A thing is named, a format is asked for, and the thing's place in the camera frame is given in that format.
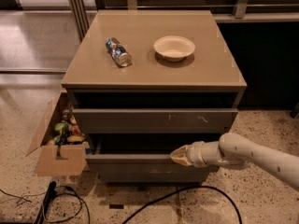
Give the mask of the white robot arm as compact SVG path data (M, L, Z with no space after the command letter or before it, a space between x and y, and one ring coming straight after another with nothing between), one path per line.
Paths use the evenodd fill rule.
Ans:
M170 159L196 168L217 165L242 169L252 162L290 187L299 190L299 158L258 145L237 133L225 133L215 142L194 142L174 150Z

